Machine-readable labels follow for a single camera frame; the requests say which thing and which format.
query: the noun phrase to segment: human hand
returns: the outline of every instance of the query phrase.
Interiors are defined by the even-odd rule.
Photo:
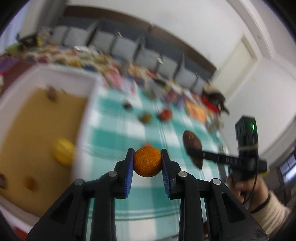
[[[234,184],[232,181],[232,175],[230,174],[227,177],[226,182],[229,185],[228,186],[229,190],[234,194],[234,196],[236,196],[236,198],[241,203],[243,203],[244,196],[241,195],[241,192],[251,192],[253,189],[255,178],[252,178],[246,181],[237,182]],[[269,190],[262,176],[258,175],[255,189],[250,199],[249,211],[252,212],[261,204],[263,204],[267,200],[268,195],[269,195]]]

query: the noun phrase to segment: wrist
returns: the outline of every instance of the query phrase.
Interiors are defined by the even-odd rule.
[[[249,205],[249,211],[252,212],[255,209],[257,209],[260,205],[262,205],[269,196],[269,190],[263,180],[262,177],[258,177],[257,180],[259,183],[257,188],[254,190],[254,193],[251,197],[250,205]]]

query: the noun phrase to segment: orange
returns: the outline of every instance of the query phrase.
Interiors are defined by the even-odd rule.
[[[156,176],[162,168],[161,152],[152,147],[145,146],[137,150],[133,156],[133,169],[142,177]]]

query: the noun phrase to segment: potato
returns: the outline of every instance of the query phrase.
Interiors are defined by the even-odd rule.
[[[184,131],[183,133],[183,144],[185,149],[187,150],[188,148],[195,148],[195,149],[200,149],[202,150],[202,144],[200,142],[200,139],[191,131]],[[190,157],[191,161],[193,164],[201,169],[202,168],[202,160],[203,158],[196,158],[196,157]]]

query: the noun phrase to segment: sleeve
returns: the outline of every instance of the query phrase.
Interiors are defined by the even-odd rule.
[[[290,209],[281,204],[273,192],[269,195],[269,202],[252,215],[270,237],[281,227],[290,214]]]

